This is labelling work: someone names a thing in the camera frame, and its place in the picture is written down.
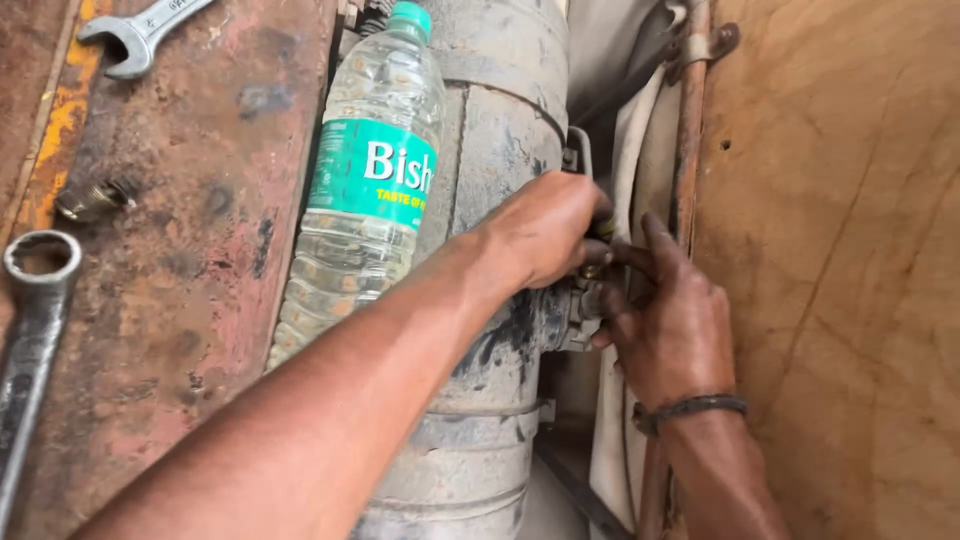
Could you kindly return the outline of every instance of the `yellow paint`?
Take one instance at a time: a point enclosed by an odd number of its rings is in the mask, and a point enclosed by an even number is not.
[[[17,233],[53,226],[54,200],[66,183],[80,143],[86,123],[90,82],[96,75],[102,51],[100,46],[81,45],[74,36],[86,21],[109,12],[111,3],[112,0],[81,1],[54,104],[16,217],[14,230]]]

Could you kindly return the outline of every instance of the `forearm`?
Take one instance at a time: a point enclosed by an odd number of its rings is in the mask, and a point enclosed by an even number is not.
[[[660,428],[680,485],[690,538],[789,538],[764,473],[763,455],[736,412],[712,410]]]
[[[77,538],[345,538],[432,394],[519,289],[494,244],[482,231],[448,242],[191,433]]]

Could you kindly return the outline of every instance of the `dirty hand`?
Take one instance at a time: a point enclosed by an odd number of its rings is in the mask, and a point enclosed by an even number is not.
[[[507,198],[476,231],[490,235],[523,288],[540,288],[583,264],[611,261],[610,246],[584,239],[590,222],[611,212],[590,177],[549,171]]]
[[[652,302],[630,305],[616,285],[602,285],[605,323],[596,347],[616,346],[624,378],[650,411],[694,396],[734,393],[730,304],[722,287],[698,270],[663,223],[642,220],[649,250],[613,246],[614,262],[657,286]]]

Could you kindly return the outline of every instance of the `bisleri bottle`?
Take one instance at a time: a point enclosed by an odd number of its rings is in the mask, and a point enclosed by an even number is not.
[[[444,120],[429,38],[429,13],[397,2],[337,70],[268,369],[410,271]]]

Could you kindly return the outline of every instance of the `ring spanner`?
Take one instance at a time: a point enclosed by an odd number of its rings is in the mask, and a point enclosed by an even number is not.
[[[43,249],[65,258],[66,263],[45,274],[25,270],[25,256]],[[80,259],[80,243],[59,231],[23,234],[3,254],[16,317],[7,334],[0,383],[0,538],[6,535],[16,485],[66,325]]]
[[[150,71],[156,46],[163,38],[211,2],[213,0],[159,0],[132,17],[96,17],[84,24],[77,39],[87,42],[104,34],[116,37],[127,48],[127,59],[110,67],[105,74],[113,79],[137,79]]]

